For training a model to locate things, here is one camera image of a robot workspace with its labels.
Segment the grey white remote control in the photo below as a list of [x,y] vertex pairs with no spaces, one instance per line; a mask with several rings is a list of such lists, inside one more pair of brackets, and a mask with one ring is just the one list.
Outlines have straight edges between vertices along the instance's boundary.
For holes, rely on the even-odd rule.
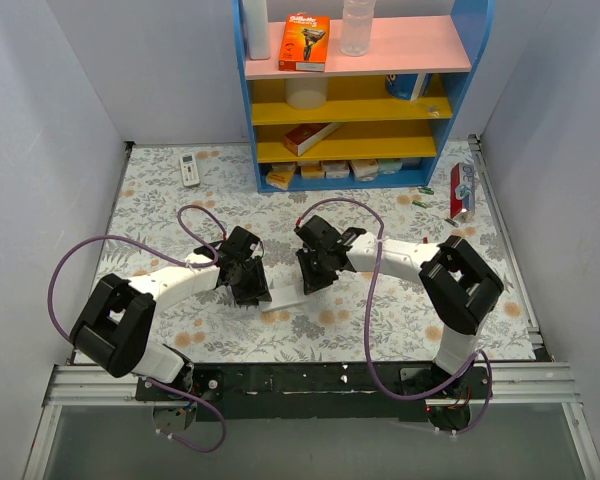
[[304,294],[301,284],[273,288],[269,291],[271,299],[260,301],[259,309],[263,313],[284,310],[303,304],[308,296]]

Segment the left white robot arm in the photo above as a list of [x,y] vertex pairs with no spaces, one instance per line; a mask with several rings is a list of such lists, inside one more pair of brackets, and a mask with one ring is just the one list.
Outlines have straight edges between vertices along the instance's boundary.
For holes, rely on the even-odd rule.
[[238,306],[269,302],[262,257],[255,253],[261,245],[259,237],[236,227],[153,273],[102,277],[69,334],[70,343],[115,378],[150,377],[168,398],[185,398],[193,386],[185,369],[189,360],[149,339],[154,316],[218,287],[228,288]]

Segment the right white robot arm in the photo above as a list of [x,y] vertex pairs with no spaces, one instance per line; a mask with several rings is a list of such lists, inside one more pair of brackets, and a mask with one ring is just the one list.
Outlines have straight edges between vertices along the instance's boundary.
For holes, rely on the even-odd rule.
[[504,285],[465,239],[450,236],[439,244],[416,244],[356,227],[340,232],[318,215],[298,221],[294,232],[302,241],[296,256],[305,295],[330,287],[342,271],[370,273],[371,290],[380,275],[421,285],[444,324],[433,387],[449,398],[466,389],[466,369]]

